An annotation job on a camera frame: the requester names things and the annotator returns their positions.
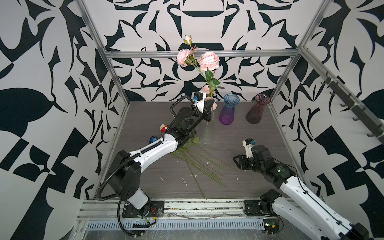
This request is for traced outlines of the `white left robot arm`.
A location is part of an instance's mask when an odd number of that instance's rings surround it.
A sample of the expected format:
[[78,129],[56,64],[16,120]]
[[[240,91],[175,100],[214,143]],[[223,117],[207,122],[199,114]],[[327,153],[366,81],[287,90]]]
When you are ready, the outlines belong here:
[[119,205],[132,206],[135,215],[146,220],[151,200],[140,188],[142,172],[163,156],[183,147],[196,134],[198,124],[201,121],[209,122],[212,118],[214,100],[192,100],[191,103],[190,107],[183,107],[178,113],[175,113],[174,107],[179,101],[171,105],[173,121],[161,127],[161,138],[130,153],[118,152],[94,199],[102,202],[117,198]]

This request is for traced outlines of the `pink peony stem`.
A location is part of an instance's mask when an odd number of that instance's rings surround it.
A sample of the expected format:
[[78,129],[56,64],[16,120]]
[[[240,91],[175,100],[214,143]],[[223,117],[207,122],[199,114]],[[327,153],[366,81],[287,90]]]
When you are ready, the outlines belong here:
[[177,54],[177,64],[182,68],[193,66],[206,81],[205,85],[209,85],[210,89],[214,91],[213,99],[216,89],[224,89],[220,86],[220,81],[214,77],[216,70],[220,67],[220,58],[213,52],[205,52],[199,58],[195,56],[198,47],[193,46],[193,39],[191,35],[184,35],[183,42],[189,46],[188,49],[182,49]]

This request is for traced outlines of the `pink carnation spray stem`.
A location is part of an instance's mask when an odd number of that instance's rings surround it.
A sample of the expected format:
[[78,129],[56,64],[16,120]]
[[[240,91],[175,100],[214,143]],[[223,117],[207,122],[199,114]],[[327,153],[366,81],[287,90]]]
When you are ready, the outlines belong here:
[[[212,91],[209,87],[209,85],[205,85],[201,88],[200,91],[198,91],[199,94],[202,94],[203,95],[203,99],[205,101],[208,101],[208,100],[213,100],[213,93],[214,91]],[[201,113],[203,113],[204,111],[204,104],[199,104],[198,106],[198,109]]]

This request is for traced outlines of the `red artificial rose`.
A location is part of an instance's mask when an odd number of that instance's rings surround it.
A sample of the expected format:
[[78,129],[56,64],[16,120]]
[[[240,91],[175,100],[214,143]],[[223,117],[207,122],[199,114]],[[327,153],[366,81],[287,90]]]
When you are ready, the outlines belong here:
[[169,129],[169,126],[166,126],[165,128],[160,129],[160,131],[161,131],[161,133],[164,133],[164,132],[166,132],[168,129]]

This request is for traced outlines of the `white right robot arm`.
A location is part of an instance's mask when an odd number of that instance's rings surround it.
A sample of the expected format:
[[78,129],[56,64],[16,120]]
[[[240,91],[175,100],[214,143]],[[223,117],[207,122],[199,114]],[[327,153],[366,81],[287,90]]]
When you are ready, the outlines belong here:
[[258,212],[289,221],[312,240],[367,240],[368,230],[360,223],[352,224],[313,193],[288,165],[272,157],[268,148],[243,142],[244,155],[233,158],[243,171],[261,174],[277,189],[260,197]]

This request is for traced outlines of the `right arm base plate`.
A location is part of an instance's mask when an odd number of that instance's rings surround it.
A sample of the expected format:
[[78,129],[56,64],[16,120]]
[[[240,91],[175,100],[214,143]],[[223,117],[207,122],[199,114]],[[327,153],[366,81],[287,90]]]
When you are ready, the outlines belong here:
[[260,198],[259,200],[245,200],[244,213],[248,217],[271,217],[277,214],[273,210],[273,204],[278,199],[284,199],[283,197],[278,198]]

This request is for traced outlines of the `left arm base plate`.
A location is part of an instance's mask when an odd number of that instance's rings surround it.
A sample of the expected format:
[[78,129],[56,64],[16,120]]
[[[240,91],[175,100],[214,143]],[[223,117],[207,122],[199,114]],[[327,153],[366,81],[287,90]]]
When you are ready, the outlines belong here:
[[149,201],[142,209],[136,209],[133,205],[125,203],[123,207],[123,218],[136,218],[144,216],[147,218],[159,217],[164,213],[164,201]]

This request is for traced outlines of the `clear ribbed glass vase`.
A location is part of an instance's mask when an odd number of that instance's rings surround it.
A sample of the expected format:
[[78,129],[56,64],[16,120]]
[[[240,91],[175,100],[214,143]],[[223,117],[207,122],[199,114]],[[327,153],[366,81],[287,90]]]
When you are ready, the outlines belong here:
[[211,132],[214,130],[215,124],[216,124],[215,116],[212,115],[209,122],[207,121],[204,122],[203,133],[206,135],[210,135]]

